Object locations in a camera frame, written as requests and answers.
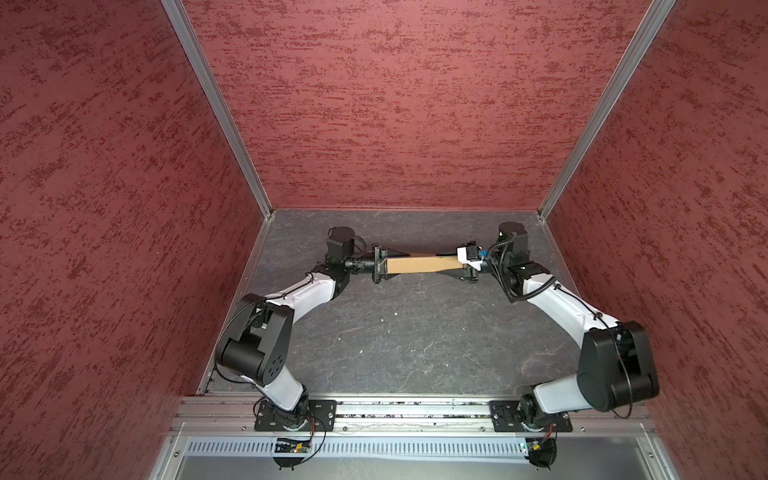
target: red textured wall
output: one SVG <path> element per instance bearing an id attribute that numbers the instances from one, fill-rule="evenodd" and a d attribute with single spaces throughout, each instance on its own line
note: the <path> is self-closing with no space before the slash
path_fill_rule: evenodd
<path id="1" fill-rule="evenodd" d="M 0 477 L 145 478 L 260 214 L 157 0 L 0 6 Z"/>
<path id="2" fill-rule="evenodd" d="M 184 4 L 274 206 L 535 210 L 649 0 Z"/>
<path id="3" fill-rule="evenodd" d="M 550 217 L 581 292 L 650 330 L 684 478 L 768 472 L 766 14 L 678 0 Z"/>

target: wooden stick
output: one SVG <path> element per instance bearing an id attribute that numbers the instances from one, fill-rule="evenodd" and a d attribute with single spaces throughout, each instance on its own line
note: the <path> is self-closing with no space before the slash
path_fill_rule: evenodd
<path id="1" fill-rule="evenodd" d="M 431 273 L 459 268 L 464 268 L 464 265 L 458 261 L 456 255 L 451 255 L 450 257 L 436 257 L 434 255 L 418 257 L 411 255 L 410 257 L 386 259 L 386 272 L 388 274 Z"/>

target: gray floor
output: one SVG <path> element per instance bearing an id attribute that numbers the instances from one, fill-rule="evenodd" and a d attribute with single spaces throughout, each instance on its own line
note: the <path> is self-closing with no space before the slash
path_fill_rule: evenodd
<path id="1" fill-rule="evenodd" d="M 526 226 L 531 258 L 559 274 L 533 213 L 282 210 L 276 214 L 252 291 L 304 278 L 326 252 L 330 227 L 347 226 L 370 246 L 434 253 L 475 240 L 490 246 L 498 225 Z M 334 301 L 293 327 L 287 365 L 314 393 L 514 395 L 570 375 L 578 348 L 529 303 L 510 304 L 490 276 L 475 284 L 431 274 L 375 285 L 353 276 Z M 250 391 L 214 374 L 208 391 Z"/>

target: wire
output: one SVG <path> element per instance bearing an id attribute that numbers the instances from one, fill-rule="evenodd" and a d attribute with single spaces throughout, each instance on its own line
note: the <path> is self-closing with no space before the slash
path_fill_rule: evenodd
<path id="1" fill-rule="evenodd" d="M 214 372 L 218 373 L 218 374 L 219 374 L 219 377 L 220 377 L 222 380 L 226 380 L 226 381 L 227 381 L 227 382 L 229 382 L 229 383 L 250 383 L 250 382 L 241 382 L 240 380 L 232 380 L 232 379 L 228 379 L 226 376 L 224 376 L 224 375 L 221 373 L 221 370 L 219 370 L 219 366 L 216 364 L 216 362 L 214 362 Z"/>
<path id="2" fill-rule="evenodd" d="M 315 423 L 315 421 L 317 421 L 317 422 L 320 422 L 320 425 L 322 425 L 322 426 L 323 426 L 323 441 L 320 443 L 320 446 L 317 448 L 317 450 L 315 450 L 314 452 L 312 452 L 312 455 L 308 456 L 307 458 L 305 458 L 305 459 L 304 459 L 304 460 L 302 460 L 301 462 L 297 463 L 297 464 L 296 464 L 296 466 L 299 466 L 299 465 L 301 465 L 301 464 L 303 464 L 303 463 L 307 463 L 307 462 L 310 460 L 310 458 L 312 458 L 313 456 L 317 455 L 317 452 L 319 452 L 319 451 L 320 451 L 320 449 L 322 449 L 322 448 L 323 448 L 323 445 L 325 445 L 325 444 L 326 444 L 326 435 L 328 435 L 328 429 L 326 429 L 326 424 L 325 424 L 325 423 L 323 423 L 323 420 L 321 420 L 321 419 L 316 419 L 316 418 L 315 418 L 315 415 L 311 415 L 311 416 L 312 416 L 312 423 L 313 423 L 313 424 Z"/>
<path id="3" fill-rule="evenodd" d="M 541 284 L 539 288 L 537 288 L 536 290 L 528 292 L 524 295 L 515 294 L 515 291 L 512 289 L 512 286 L 509 284 L 509 278 L 506 275 L 502 275 L 502 272 L 504 272 L 504 267 L 503 267 L 504 258 L 507 255 L 507 250 L 509 249 L 509 245 L 515 240 L 516 237 L 517 237 L 517 234 L 512 233 L 508 239 L 501 240 L 494 243 L 493 245 L 491 245 L 490 248 L 488 248 L 487 253 L 485 255 L 485 257 L 489 259 L 489 263 L 493 267 L 493 270 L 495 273 L 494 275 L 495 279 L 498 281 L 499 286 L 501 286 L 502 291 L 507 296 L 507 300 L 509 300 L 511 303 L 523 302 L 526 300 L 530 300 L 537 295 L 541 295 L 547 288 L 552 286 L 557 281 L 557 279 L 554 276 L 551 276 L 549 280 Z M 504 249 L 502 250 L 502 253 L 498 258 L 498 265 L 497 265 L 496 262 L 494 262 L 493 260 L 493 256 L 491 255 L 491 252 L 493 250 L 498 249 L 499 247 L 504 247 Z"/>
<path id="4" fill-rule="evenodd" d="M 302 288 L 303 286 L 307 286 L 310 283 L 315 281 L 315 275 L 314 275 L 313 272 L 306 272 L 306 273 L 304 273 L 304 275 L 305 276 L 309 276 L 309 278 L 306 279 L 306 282 L 302 283 L 301 285 L 297 286 L 296 288 L 294 288 L 292 290 L 288 290 L 285 293 L 280 293 L 280 292 L 270 293 L 269 295 L 265 296 L 264 298 L 267 299 L 267 300 L 274 300 L 274 299 L 278 299 L 278 298 L 285 299 L 290 293 L 293 293 L 293 292 L 297 291 L 299 288 Z"/>
<path id="5" fill-rule="evenodd" d="M 223 329 L 221 329 L 221 333 L 219 333 L 219 338 L 217 338 L 216 339 L 216 343 L 214 343 L 214 352 L 216 351 L 216 348 L 219 346 L 219 342 L 221 341 L 221 337 L 224 336 L 224 332 L 226 332 L 227 329 L 230 328 L 230 325 L 232 325 L 232 322 L 237 318 L 237 316 L 240 315 L 242 312 L 244 312 L 245 309 L 248 308 L 249 306 L 254 306 L 257 303 L 258 302 L 251 302 L 251 303 L 247 304 L 246 306 L 244 306 L 243 308 L 241 308 L 240 310 L 238 310 L 237 313 L 232 315 L 232 318 L 230 318 L 230 321 L 227 322 L 227 326 L 225 326 Z M 227 377 L 225 377 L 224 375 L 221 374 L 221 370 L 219 370 L 219 365 L 218 364 L 219 364 L 219 362 L 214 357 L 214 372 L 218 373 L 219 376 L 222 379 L 224 379 L 224 380 L 226 380 L 228 382 L 231 382 L 231 383 L 250 383 L 250 382 L 241 382 L 239 380 L 228 379 Z"/>
<path id="6" fill-rule="evenodd" d="M 261 404 L 264 400 L 269 400 L 267 397 L 261 397 L 257 401 L 253 403 L 253 416 L 258 418 L 258 415 L 256 414 L 256 406 L 259 406 L 259 409 L 261 409 Z"/>
<path id="7" fill-rule="evenodd" d="M 364 245 L 364 247 L 363 247 L 363 248 L 360 248 L 360 246 L 357 244 L 357 239 L 360 239 L 360 243 L 362 243 L 362 244 Z M 366 250 L 368 250 L 368 244 L 366 243 L 366 241 L 365 241 L 365 240 L 363 240 L 363 239 L 362 239 L 362 237 L 361 237 L 360 235 L 355 235 L 355 236 L 353 237 L 353 240 L 355 240 L 355 241 L 353 242 L 353 245 L 355 246 L 355 248 L 356 248 L 357 250 L 360 250 L 360 253 L 365 253 L 365 252 L 366 252 Z"/>
<path id="8" fill-rule="evenodd" d="M 634 404 L 634 397 L 632 396 L 632 382 L 630 382 L 630 380 L 629 380 L 629 372 L 627 371 L 627 366 L 624 364 L 624 359 L 621 358 L 621 352 L 619 351 L 619 345 L 616 342 L 616 337 L 611 332 L 611 328 L 608 326 L 608 324 L 605 322 L 605 320 L 603 320 L 603 313 L 602 312 L 598 312 L 598 311 L 594 311 L 593 312 L 592 309 L 589 308 L 589 306 L 582 299 L 580 299 L 579 297 L 575 296 L 573 293 L 568 292 L 567 290 L 563 290 L 563 286 L 560 283 L 555 285 L 554 289 L 555 290 L 560 290 L 562 293 L 565 293 L 566 295 L 572 296 L 576 300 L 578 300 L 579 303 L 581 303 L 581 305 L 583 305 L 584 308 L 587 309 L 587 311 L 592 314 L 592 317 L 595 320 L 600 320 L 600 322 L 605 326 L 605 329 L 608 331 L 608 335 L 611 336 L 611 340 L 613 340 L 613 342 L 614 342 L 614 348 L 616 349 L 616 356 L 619 358 L 619 364 L 621 365 L 621 369 L 624 371 L 624 378 L 627 379 L 627 387 L 629 387 L 629 410 L 627 410 L 627 414 L 622 416 L 622 415 L 619 415 L 618 413 L 616 413 L 616 409 L 612 409 L 611 411 L 614 413 L 614 415 L 616 415 L 618 418 L 620 418 L 622 420 L 626 420 L 626 419 L 630 418 L 630 416 L 632 415 L 632 405 Z"/>
<path id="9" fill-rule="evenodd" d="M 317 424 L 315 423 L 315 415 L 310 414 L 312 417 L 312 426 L 310 426 L 310 445 L 312 445 L 312 439 L 315 438 L 315 431 L 317 430 Z"/>

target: metal extrusion bar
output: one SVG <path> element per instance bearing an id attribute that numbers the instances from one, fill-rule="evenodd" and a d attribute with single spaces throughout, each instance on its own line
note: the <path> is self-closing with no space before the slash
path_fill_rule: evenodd
<path id="1" fill-rule="evenodd" d="M 162 480 L 175 479 L 181 468 L 181 461 L 184 459 L 184 451 L 187 450 L 187 444 L 190 438 L 186 435 L 179 435 L 174 440 L 174 444 L 168 450 L 169 455 L 159 468 L 157 478 Z"/>
<path id="2" fill-rule="evenodd" d="M 640 25 L 637 27 L 637 31 L 634 33 L 632 40 L 630 40 L 627 50 L 624 52 L 611 79 L 605 86 L 598 104 L 584 126 L 584 130 L 581 132 L 578 140 L 576 140 L 576 145 L 574 145 L 573 150 L 565 160 L 563 169 L 541 204 L 539 208 L 541 218 L 546 220 L 552 209 L 554 209 L 554 205 L 558 202 L 566 185 L 568 185 L 568 181 L 581 163 L 587 150 L 589 150 L 590 145 L 592 145 L 592 141 L 597 137 L 605 119 L 611 113 L 614 105 L 616 105 L 621 92 L 624 91 L 630 78 L 632 78 L 632 74 L 643 59 L 645 52 L 656 37 L 659 28 L 661 28 L 674 3 L 675 0 L 653 0 L 651 2 Z"/>
<path id="3" fill-rule="evenodd" d="M 560 270 L 560 275 L 558 276 L 558 280 L 565 285 L 565 288 L 569 289 L 571 292 L 575 293 L 576 295 L 581 296 L 581 294 L 578 292 L 578 288 L 576 288 L 576 282 L 574 281 L 574 278 L 571 276 L 571 271 L 568 270 L 568 265 L 565 262 L 565 258 L 563 258 L 563 254 L 560 251 L 560 247 L 558 247 L 558 243 L 554 239 L 554 235 L 552 235 L 552 230 L 549 230 L 549 225 L 547 225 L 547 221 L 543 218 L 539 217 L 539 223 L 541 224 L 541 229 L 544 231 L 544 237 L 547 239 L 547 244 L 549 245 L 549 248 L 552 250 L 552 254 L 554 256 L 554 263 L 558 266 L 558 270 Z"/>
<path id="4" fill-rule="evenodd" d="M 680 476 L 659 437 L 637 437 L 637 446 L 654 480 L 679 480 Z"/>
<path id="5" fill-rule="evenodd" d="M 171 455 L 176 451 L 176 446 L 179 437 L 177 435 L 169 435 L 163 441 L 163 445 L 160 449 L 160 454 L 157 456 L 157 461 L 154 463 L 152 472 L 149 474 L 149 480 L 161 480 L 165 474 L 167 474 L 168 466 L 170 464 Z"/>
<path id="6" fill-rule="evenodd" d="M 182 401 L 171 431 L 182 435 L 259 435 L 253 431 L 253 404 L 259 396 L 217 394 Z M 496 433 L 488 402 L 478 396 L 313 396 L 335 399 L 334 435 L 380 436 L 537 436 L 536 433 Z M 570 414 L 576 437 L 654 437 L 656 428 L 647 410 L 636 405 L 631 418 L 594 410 Z"/>
<path id="7" fill-rule="evenodd" d="M 266 197 L 266 191 L 261 184 L 259 174 L 256 172 L 256 168 L 248 154 L 248 149 L 243 142 L 243 138 L 240 136 L 240 132 L 237 130 L 237 125 L 232 118 L 230 109 L 227 107 L 224 96 L 221 94 L 219 85 L 216 83 L 214 73 L 210 70 L 210 65 L 205 59 L 205 54 L 194 33 L 187 11 L 184 9 L 181 0 L 161 0 L 161 2 L 170 19 L 170 23 L 174 26 L 181 46 L 184 47 L 184 51 L 187 53 L 187 58 L 189 58 L 192 64 L 197 80 L 200 81 L 200 85 L 202 85 L 203 91 L 206 97 L 208 97 L 210 107 L 213 108 L 221 129 L 230 143 L 232 152 L 235 154 L 237 163 L 243 171 L 248 186 L 251 192 L 253 192 L 256 202 L 259 204 L 261 213 L 267 218 L 272 213 L 272 205 Z"/>

